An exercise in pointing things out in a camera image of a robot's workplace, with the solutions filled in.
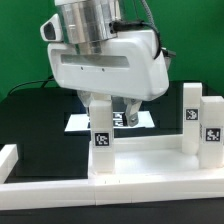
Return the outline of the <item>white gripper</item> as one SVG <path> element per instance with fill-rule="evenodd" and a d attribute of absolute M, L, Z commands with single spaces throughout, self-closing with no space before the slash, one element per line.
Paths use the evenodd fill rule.
<path fill-rule="evenodd" d="M 139 122 L 141 100 L 154 100 L 169 87 L 165 58 L 157 51 L 157 38 L 151 30 L 120 32 L 103 41 L 96 55 L 78 54 L 73 45 L 64 42 L 58 15 L 45 22 L 40 33 L 48 43 L 48 58 L 58 85 L 78 90 L 86 108 L 93 93 L 124 97 L 130 127 Z"/>

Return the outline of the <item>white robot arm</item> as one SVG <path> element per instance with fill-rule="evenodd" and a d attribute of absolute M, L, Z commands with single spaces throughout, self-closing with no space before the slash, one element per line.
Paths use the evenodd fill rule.
<path fill-rule="evenodd" d="M 53 77 L 88 108 L 98 93 L 120 97 L 123 119 L 138 124 L 141 103 L 163 95 L 176 53 L 164 48 L 152 20 L 124 19 L 120 0 L 54 0 L 58 12 L 40 28 Z"/>

